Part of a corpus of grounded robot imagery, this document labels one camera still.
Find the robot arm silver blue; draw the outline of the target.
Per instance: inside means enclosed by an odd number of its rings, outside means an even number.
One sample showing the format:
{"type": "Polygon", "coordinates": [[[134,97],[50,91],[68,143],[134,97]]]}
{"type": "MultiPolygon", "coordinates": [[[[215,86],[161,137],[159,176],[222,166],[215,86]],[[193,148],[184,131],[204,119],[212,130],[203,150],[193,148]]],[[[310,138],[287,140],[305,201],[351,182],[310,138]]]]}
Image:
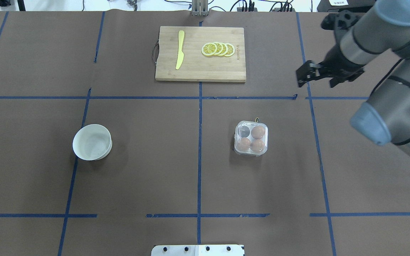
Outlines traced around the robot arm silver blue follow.
{"type": "Polygon", "coordinates": [[[352,82],[364,67],[391,50],[399,60],[378,82],[350,120],[374,144],[391,143],[410,157],[410,0],[377,0],[364,14],[328,14],[321,23],[335,45],[320,63],[308,60],[296,70],[299,87],[329,78],[331,88],[352,82]]]}

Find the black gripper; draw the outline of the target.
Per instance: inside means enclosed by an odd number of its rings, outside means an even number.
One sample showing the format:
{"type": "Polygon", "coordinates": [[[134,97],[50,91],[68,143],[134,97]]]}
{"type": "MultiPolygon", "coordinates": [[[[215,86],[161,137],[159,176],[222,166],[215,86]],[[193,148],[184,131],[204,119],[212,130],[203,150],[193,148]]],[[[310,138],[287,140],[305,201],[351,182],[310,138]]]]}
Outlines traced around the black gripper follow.
{"type": "Polygon", "coordinates": [[[329,86],[332,89],[340,83],[356,80],[364,72],[363,65],[349,61],[339,45],[334,45],[319,64],[307,60],[295,71],[299,88],[310,81],[331,78],[329,86]]]}

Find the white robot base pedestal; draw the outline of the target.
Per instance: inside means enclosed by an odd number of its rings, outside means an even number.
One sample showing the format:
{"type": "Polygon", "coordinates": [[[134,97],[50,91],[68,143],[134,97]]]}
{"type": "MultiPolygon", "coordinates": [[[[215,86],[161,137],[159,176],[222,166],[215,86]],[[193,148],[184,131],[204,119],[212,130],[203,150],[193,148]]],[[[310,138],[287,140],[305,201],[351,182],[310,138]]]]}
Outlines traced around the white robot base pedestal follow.
{"type": "Polygon", "coordinates": [[[244,245],[158,245],[151,250],[152,256],[244,256],[244,245]]]}

